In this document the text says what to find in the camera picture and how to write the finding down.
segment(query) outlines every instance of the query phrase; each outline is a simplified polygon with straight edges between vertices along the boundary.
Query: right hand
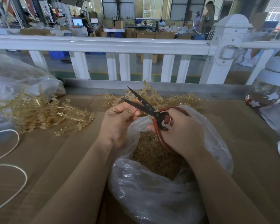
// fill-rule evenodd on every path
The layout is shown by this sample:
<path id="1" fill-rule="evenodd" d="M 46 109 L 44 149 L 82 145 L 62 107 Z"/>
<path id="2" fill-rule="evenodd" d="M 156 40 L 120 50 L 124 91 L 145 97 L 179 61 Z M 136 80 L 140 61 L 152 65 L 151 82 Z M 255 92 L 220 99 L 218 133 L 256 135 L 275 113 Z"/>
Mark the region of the right hand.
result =
<path id="1" fill-rule="evenodd" d="M 199 149 L 205 149 L 203 128 L 196 120 L 174 108 L 169 109 L 168 113 L 172 118 L 172 127 L 168 131 L 161 130 L 161 134 L 173 150 L 187 158 Z M 153 125 L 148 125 L 147 129 L 156 132 Z"/>

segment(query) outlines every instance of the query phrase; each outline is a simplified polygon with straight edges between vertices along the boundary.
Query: forearm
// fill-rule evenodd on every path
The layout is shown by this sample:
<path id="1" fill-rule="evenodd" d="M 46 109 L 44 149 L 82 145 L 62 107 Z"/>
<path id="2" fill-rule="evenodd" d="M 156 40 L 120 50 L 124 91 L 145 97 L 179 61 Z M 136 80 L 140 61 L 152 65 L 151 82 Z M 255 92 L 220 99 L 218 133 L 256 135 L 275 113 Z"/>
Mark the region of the forearm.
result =
<path id="1" fill-rule="evenodd" d="M 95 223 L 112 165 L 111 145 L 95 141 L 82 161 L 32 223 Z"/>
<path id="2" fill-rule="evenodd" d="M 198 149 L 186 160 L 197 179 L 211 224 L 269 223 L 206 149 Z"/>

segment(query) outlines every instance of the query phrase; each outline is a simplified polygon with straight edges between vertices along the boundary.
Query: jar lid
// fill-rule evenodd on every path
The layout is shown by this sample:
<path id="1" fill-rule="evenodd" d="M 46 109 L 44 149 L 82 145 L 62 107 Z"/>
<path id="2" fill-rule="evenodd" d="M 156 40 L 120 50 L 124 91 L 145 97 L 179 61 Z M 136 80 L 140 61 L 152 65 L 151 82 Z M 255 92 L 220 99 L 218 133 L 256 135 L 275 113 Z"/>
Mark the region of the jar lid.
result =
<path id="1" fill-rule="evenodd" d="M 271 71 L 280 72 L 280 56 L 273 56 L 269 59 L 265 68 Z"/>
<path id="2" fill-rule="evenodd" d="M 275 71 L 270 71 L 268 69 L 262 69 L 257 75 L 256 79 L 258 81 L 280 86 L 280 73 Z"/>

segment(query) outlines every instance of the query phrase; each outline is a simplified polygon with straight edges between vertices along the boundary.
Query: green floor stripe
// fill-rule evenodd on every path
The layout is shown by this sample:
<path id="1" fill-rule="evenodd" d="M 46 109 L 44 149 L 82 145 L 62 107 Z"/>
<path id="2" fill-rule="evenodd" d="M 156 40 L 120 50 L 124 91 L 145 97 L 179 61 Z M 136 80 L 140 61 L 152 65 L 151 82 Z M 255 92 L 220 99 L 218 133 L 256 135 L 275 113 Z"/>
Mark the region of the green floor stripe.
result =
<path id="1" fill-rule="evenodd" d="M 75 73 L 74 72 L 63 72 L 63 71 L 51 71 L 52 75 L 54 75 L 56 78 L 62 79 L 62 78 L 72 78 L 75 79 Z M 108 74 L 104 73 L 90 73 L 90 78 L 94 80 L 109 80 Z M 171 76 L 171 82 L 176 82 L 177 75 Z M 117 80 L 120 80 L 120 74 L 117 74 Z M 185 83 L 199 83 L 200 77 L 197 76 L 187 76 Z M 139 74 L 131 74 L 131 81 L 142 81 L 142 75 Z M 160 82 L 161 76 L 160 75 L 152 75 L 151 76 L 152 82 Z"/>

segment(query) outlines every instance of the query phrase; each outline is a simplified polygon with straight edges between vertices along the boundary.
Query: left hand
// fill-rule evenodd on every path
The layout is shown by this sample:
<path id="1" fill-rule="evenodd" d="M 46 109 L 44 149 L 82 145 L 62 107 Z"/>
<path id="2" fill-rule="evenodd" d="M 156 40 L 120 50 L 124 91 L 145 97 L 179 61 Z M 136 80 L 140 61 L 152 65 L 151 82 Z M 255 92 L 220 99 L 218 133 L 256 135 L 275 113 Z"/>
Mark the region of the left hand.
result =
<path id="1" fill-rule="evenodd" d="M 120 148 L 126 141 L 127 129 L 140 115 L 140 111 L 123 102 L 105 112 L 98 139 Z"/>

